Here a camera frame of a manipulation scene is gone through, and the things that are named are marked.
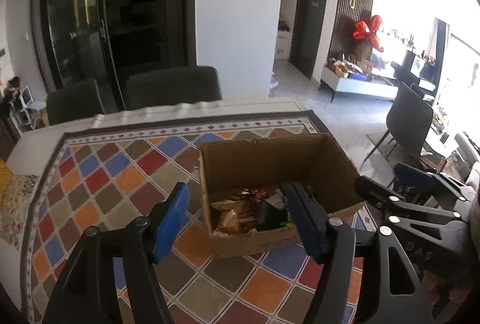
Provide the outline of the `person's right hand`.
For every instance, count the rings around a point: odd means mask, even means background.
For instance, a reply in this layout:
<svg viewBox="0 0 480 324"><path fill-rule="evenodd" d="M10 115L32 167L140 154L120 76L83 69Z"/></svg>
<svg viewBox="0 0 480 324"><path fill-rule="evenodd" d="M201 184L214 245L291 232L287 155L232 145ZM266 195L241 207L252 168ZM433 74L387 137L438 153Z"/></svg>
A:
<svg viewBox="0 0 480 324"><path fill-rule="evenodd" d="M429 306L439 302L443 292L448 295L451 303L465 305L471 310L479 310L479 272L471 270L464 278L455 284L447 284L437 275L425 270L421 281L426 290Z"/></svg>

